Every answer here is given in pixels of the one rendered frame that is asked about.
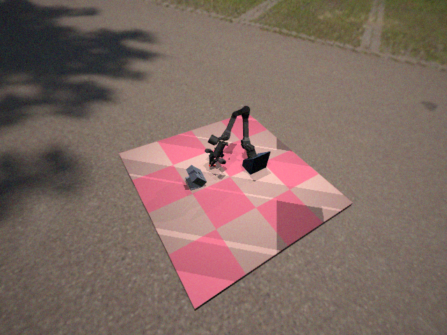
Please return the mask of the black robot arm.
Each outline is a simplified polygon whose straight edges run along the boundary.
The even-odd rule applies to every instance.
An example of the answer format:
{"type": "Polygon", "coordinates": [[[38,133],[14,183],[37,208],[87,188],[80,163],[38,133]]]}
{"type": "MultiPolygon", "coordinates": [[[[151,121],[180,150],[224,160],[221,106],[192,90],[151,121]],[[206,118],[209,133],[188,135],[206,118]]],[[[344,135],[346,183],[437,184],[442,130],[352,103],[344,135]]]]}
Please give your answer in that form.
{"type": "Polygon", "coordinates": [[[248,106],[244,106],[242,109],[233,112],[232,116],[230,118],[230,121],[227,125],[227,128],[223,132],[222,136],[218,138],[214,135],[211,135],[208,142],[212,145],[217,145],[218,149],[224,150],[224,147],[228,146],[228,142],[224,142],[224,141],[229,140],[231,129],[233,127],[233,124],[235,123],[237,116],[242,115],[242,119],[243,119],[243,139],[241,140],[242,148],[247,151],[248,159],[258,156],[255,151],[255,146],[250,143],[250,139],[249,139],[249,113],[250,113],[250,108],[248,106]],[[220,141],[220,140],[223,140],[223,141],[220,141]]]}

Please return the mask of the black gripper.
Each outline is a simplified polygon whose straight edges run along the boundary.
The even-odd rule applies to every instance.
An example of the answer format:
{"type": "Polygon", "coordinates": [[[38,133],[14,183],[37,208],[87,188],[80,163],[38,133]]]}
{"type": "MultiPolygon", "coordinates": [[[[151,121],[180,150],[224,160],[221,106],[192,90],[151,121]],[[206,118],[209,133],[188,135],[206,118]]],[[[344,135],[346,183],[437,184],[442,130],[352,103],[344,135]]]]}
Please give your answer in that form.
{"type": "Polygon", "coordinates": [[[219,162],[220,164],[226,164],[226,161],[223,158],[219,158],[220,155],[221,155],[221,152],[223,152],[223,150],[220,150],[220,149],[218,149],[216,147],[216,148],[214,148],[214,152],[211,149],[206,149],[205,152],[206,153],[210,153],[210,155],[209,155],[209,158],[210,158],[209,165],[213,166],[216,162],[219,162]]]}

